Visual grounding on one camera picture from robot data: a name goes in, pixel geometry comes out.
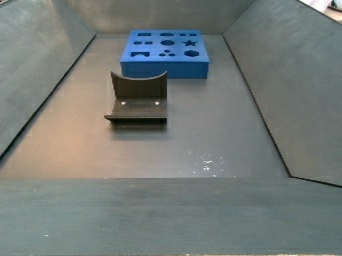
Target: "cutout hole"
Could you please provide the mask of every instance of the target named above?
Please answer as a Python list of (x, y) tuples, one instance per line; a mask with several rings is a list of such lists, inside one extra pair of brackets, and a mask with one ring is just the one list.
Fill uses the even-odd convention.
[(144, 57), (150, 57), (150, 52), (131, 52), (131, 57), (135, 57), (136, 55), (143, 55)]
[(186, 42), (183, 42), (184, 46), (196, 46), (198, 42), (194, 42), (191, 40), (187, 40)]
[(160, 42), (162, 45), (166, 45), (166, 46), (170, 46), (170, 45), (174, 45), (175, 44), (175, 41), (172, 40), (164, 40)]
[(184, 52), (184, 55), (188, 56), (188, 57), (196, 57), (199, 56), (199, 52), (198, 51), (186, 51)]
[(138, 36), (151, 36), (151, 33), (139, 33)]
[(162, 33), (160, 36), (174, 36), (172, 33)]

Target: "gray floor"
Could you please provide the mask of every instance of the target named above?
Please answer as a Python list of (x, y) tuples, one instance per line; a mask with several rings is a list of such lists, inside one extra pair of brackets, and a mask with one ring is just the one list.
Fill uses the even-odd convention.
[(286, 178), (222, 36), (204, 36), (207, 80), (168, 80), (168, 124), (114, 127), (110, 71), (126, 36), (92, 42), (0, 163), (0, 178)]

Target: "curved cutout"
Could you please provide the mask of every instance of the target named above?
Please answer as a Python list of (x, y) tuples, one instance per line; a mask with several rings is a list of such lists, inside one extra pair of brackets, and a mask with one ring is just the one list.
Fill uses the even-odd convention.
[(144, 57), (150, 57), (150, 52), (131, 52), (131, 57), (135, 57), (136, 55), (143, 55)]
[(167, 72), (148, 78), (130, 78), (111, 72), (111, 77), (118, 99), (167, 97)]

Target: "blue foam block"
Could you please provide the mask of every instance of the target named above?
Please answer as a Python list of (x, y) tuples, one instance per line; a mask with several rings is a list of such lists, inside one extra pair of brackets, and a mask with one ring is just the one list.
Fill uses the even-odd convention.
[(208, 55), (199, 30), (132, 30), (122, 55), (123, 75), (207, 78)]

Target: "circular hole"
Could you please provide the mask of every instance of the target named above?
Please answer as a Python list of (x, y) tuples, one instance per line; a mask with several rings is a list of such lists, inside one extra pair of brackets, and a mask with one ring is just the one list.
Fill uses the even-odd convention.
[(166, 45), (166, 46), (170, 46), (170, 45), (174, 45), (175, 44), (175, 41), (172, 40), (164, 40), (160, 42), (162, 45)]

